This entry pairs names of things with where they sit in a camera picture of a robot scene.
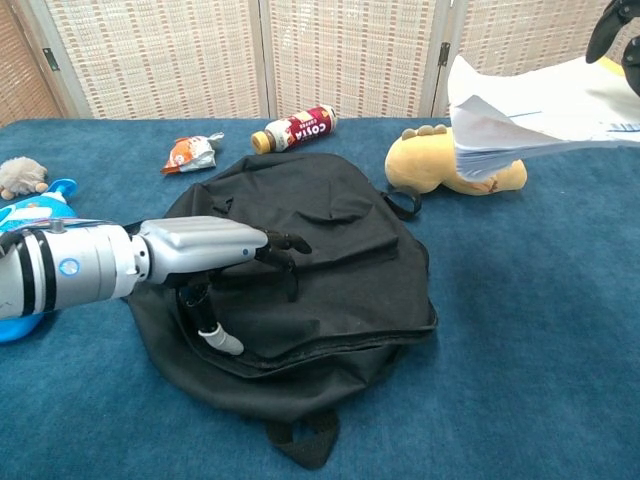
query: backpack strap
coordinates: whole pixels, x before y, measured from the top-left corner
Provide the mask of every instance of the backpack strap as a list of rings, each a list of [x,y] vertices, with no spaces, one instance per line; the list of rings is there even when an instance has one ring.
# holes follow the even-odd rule
[[[422,196],[417,190],[410,187],[391,188],[387,192],[380,192],[380,195],[384,201],[387,202],[387,205],[389,205],[393,213],[395,213],[401,220],[411,220],[422,208]],[[398,205],[392,198],[395,195],[405,195],[409,197],[413,203],[413,209],[407,210],[406,208]]]
[[[294,425],[282,422],[267,422],[267,436],[274,447],[298,465],[309,470],[317,470],[327,463],[338,438],[338,414],[332,409],[311,414],[301,422],[313,430],[313,436],[294,440]]]

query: yellow stuffed toy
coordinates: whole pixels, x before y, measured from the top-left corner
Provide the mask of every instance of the yellow stuffed toy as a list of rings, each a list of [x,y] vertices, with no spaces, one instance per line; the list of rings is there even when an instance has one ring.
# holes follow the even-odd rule
[[[428,193],[439,185],[467,195],[489,195],[507,190],[520,190],[527,182],[522,160],[484,182],[468,182],[456,172],[453,132],[445,125],[423,125],[406,129],[387,153],[385,173],[396,188],[411,187]]]

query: snack bag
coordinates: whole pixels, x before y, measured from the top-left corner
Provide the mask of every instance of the snack bag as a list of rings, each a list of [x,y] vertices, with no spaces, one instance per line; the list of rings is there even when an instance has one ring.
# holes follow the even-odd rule
[[[210,137],[183,137],[176,140],[162,173],[183,173],[216,166],[215,149],[224,137],[222,132]]]

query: blue toy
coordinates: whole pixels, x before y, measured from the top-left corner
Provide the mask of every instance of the blue toy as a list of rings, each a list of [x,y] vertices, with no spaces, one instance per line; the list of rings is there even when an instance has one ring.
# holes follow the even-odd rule
[[[77,190],[74,180],[63,178],[51,184],[46,192],[0,209],[0,233],[15,230],[24,225],[51,219],[77,218],[67,198]],[[40,323],[44,314],[0,321],[0,343],[24,337]]]

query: robotic hand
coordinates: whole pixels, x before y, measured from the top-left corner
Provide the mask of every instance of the robotic hand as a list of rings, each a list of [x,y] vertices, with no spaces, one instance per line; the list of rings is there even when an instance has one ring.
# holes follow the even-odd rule
[[[640,0],[611,0],[591,34],[587,63],[594,63],[607,53],[618,32],[635,17],[640,17]],[[627,82],[640,95],[640,36],[631,39],[621,63]]]
[[[208,275],[224,268],[257,260],[295,279],[295,262],[284,251],[290,248],[311,253],[296,235],[210,216],[146,220],[135,233],[93,220],[34,223],[0,235],[0,321],[122,298],[139,282],[176,288],[197,310],[206,307]],[[211,346],[242,353],[210,309],[200,319],[199,334]]]

